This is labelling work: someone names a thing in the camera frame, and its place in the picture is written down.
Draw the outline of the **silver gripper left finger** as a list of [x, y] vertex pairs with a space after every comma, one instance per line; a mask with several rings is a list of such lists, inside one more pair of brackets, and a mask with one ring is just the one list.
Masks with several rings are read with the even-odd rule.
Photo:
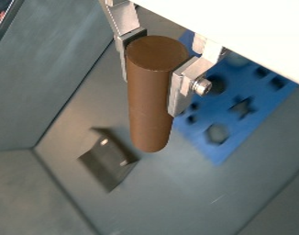
[[129, 0], [98, 0], [98, 3], [112, 28], [123, 78], [127, 78], [125, 48], [129, 42], [147, 35], [147, 29], [140, 25], [136, 8]]

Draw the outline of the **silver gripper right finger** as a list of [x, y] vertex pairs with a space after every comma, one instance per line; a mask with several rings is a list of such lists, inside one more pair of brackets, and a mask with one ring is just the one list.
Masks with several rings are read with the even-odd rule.
[[193, 95], [205, 95], [212, 83], [205, 73], [220, 62], [229, 50], [195, 33], [191, 49], [199, 56], [191, 57], [172, 72], [168, 96], [168, 113], [176, 117], [187, 108]]

